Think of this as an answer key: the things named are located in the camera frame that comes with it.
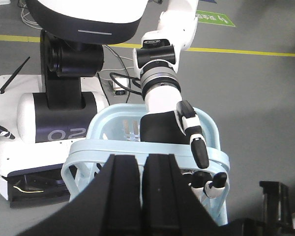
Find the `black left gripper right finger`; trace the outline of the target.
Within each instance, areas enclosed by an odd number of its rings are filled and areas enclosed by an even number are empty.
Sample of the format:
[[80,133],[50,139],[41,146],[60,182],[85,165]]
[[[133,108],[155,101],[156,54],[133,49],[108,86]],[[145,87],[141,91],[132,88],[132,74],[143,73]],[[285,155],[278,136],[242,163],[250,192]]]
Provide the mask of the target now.
[[218,225],[187,185],[173,154],[149,154],[142,179],[145,236],[218,236]]

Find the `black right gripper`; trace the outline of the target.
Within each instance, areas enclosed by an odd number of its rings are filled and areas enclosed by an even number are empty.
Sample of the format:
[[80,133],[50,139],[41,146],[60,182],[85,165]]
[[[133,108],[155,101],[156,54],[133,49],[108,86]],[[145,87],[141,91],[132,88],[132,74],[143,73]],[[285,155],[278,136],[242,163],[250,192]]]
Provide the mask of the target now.
[[295,236],[289,188],[279,181],[260,181],[262,220],[242,218],[221,226],[222,236]]

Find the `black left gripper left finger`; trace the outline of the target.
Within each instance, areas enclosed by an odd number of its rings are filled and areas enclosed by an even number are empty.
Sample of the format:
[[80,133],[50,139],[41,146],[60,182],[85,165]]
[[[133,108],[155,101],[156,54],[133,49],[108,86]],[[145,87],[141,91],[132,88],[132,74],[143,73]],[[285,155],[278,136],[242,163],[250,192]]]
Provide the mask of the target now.
[[140,175],[133,155],[109,156],[70,203],[22,236],[140,236]]

